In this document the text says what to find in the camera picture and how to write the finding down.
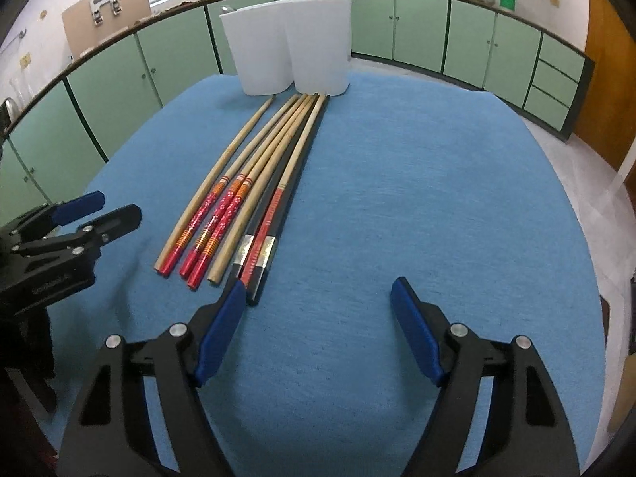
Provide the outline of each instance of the metal screw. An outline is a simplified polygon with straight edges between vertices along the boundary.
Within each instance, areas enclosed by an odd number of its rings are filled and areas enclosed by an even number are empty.
[[[465,324],[454,323],[450,326],[450,333],[455,337],[466,337],[468,335],[468,328]]]
[[[530,341],[530,339],[528,339],[525,335],[517,337],[515,342],[522,350],[527,350],[530,346],[532,346],[532,341]]]
[[[117,334],[111,335],[108,339],[106,339],[107,348],[110,348],[110,349],[116,348],[120,344],[122,344],[122,338],[119,337]]]
[[[188,331],[188,327],[183,323],[175,323],[170,327],[170,335],[173,337],[181,337]]]

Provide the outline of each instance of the blue gripper pad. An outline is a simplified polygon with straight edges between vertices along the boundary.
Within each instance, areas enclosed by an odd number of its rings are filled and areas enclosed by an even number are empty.
[[[246,306],[247,291],[245,285],[237,280],[199,344],[198,364],[194,372],[197,386],[205,384],[219,371],[225,352]]]
[[[411,294],[399,278],[391,287],[391,306],[420,371],[435,385],[439,385],[446,375],[440,365],[440,347]]]
[[[66,226],[66,224],[71,224],[77,219],[101,210],[105,202],[104,194],[91,192],[67,203],[60,204],[53,212],[51,220],[56,226]]]

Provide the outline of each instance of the white plastic container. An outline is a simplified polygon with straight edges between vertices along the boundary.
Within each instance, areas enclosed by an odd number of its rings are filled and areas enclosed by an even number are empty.
[[[225,36],[246,95],[274,95],[294,81],[280,2],[221,15]]]
[[[352,0],[281,0],[221,15],[246,95],[349,87]]]
[[[280,2],[299,93],[340,95],[349,87],[352,1]]]

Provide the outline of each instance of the gold label on chopstick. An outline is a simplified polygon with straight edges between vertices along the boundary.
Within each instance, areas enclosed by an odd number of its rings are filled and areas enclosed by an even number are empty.
[[[247,258],[247,253],[249,252],[249,248],[252,245],[252,240],[254,240],[253,235],[243,236],[243,240],[241,241],[241,244],[239,245],[237,249],[237,254],[234,257],[234,263],[237,263],[239,265],[243,265],[245,263],[245,260]]]
[[[258,260],[256,261],[256,267],[265,267],[267,265],[271,250],[274,247],[274,242],[276,242],[276,237],[265,237],[261,253],[258,255]]]

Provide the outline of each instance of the blue tablecloth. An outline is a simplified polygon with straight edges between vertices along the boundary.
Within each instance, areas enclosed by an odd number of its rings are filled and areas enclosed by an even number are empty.
[[[399,76],[351,79],[330,102],[262,301],[200,391],[237,476],[400,475],[438,390],[391,313],[398,276],[482,337],[533,339],[583,462],[603,392],[599,292],[542,150],[489,93]],[[207,283],[194,294],[176,274],[164,280],[153,263],[263,100],[246,97],[235,77],[208,78],[145,123],[88,186],[104,192],[105,211],[133,202],[144,219],[104,248],[91,289],[50,307],[60,403],[43,427],[56,446],[107,335],[155,337],[219,296]],[[161,460],[176,467],[152,384]],[[460,467],[478,453],[489,386],[482,390]]]

